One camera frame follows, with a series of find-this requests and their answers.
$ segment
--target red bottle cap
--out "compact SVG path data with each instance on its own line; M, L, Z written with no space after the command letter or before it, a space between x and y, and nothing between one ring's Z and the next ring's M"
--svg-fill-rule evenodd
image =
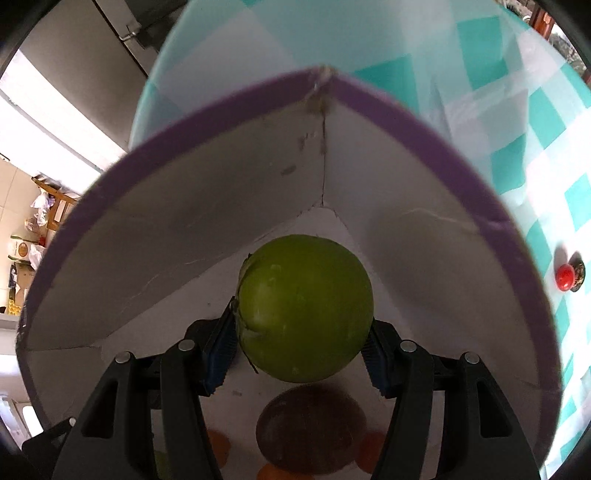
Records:
M574 279L574 268L568 263L561 265L556 272L556 285L562 291L569 291L573 288Z

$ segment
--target box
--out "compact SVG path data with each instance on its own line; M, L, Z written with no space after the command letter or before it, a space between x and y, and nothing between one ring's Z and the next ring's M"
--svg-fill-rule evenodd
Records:
M42 424L76 417L116 353L163 352L193 321L218 317L244 258L289 233L352 250L372 280L375 317L403 338L437 355L478 353L545 456L560 408L557 340L511 217L409 112L323 67L194 113L113 166L78 204L22 314L17 352ZM346 389L370 427L388 428L394 402L371 387L360 356L327 381ZM240 459L230 454L225 478L254 478L264 463L258 414L292 386L254 374L241 355L202 399L208 427L226 433ZM437 397L434 426L442 408ZM163 448L158 415L154 444ZM434 427L432 465L437 435Z
M17 286L15 288L14 303L17 307L22 307L33 283L35 270L27 264L16 262L15 265L17 268Z

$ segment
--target wall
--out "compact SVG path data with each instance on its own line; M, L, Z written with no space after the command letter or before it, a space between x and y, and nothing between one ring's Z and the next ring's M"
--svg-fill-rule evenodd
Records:
M35 213L30 205L38 195L39 188L29 175L0 159L0 307L7 304L8 298L8 273L12 264L7 250L10 236L20 234L30 238L24 222Z
M86 118L128 149L146 78L92 0L61 0L21 51Z
M27 402L29 396L14 352L16 334L16 329L0 328L0 395L17 402Z

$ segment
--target metal screw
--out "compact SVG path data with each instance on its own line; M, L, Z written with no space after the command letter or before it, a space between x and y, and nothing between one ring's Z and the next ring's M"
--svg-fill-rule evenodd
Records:
M181 350L182 352L190 352L191 350L193 350L195 348L195 342L193 342L192 340L181 340L178 343L178 349Z
M403 352L413 353L417 349L417 344L412 340L403 340L400 342L400 348Z
M131 353L129 352L120 352L115 355L115 361L118 364L126 364L131 359Z
M476 365L480 361L480 357L474 352L467 352L464 355L464 358L466 359L466 362L472 365Z

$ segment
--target plastic bag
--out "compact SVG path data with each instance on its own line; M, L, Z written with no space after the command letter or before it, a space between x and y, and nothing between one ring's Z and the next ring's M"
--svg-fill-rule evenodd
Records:
M33 269L38 269L41 260L43 259L43 255L45 254L45 247L41 245L32 244L29 249L29 262L31 262L31 266Z
M49 195L47 192L42 191L35 201L31 204L32 208L37 209L35 218L37 219L37 225L43 226L47 223L47 212L55 204L56 199L53 195Z
M40 233L39 224L37 223L37 218L35 216L25 220L25 229L28 232L36 233L37 235Z

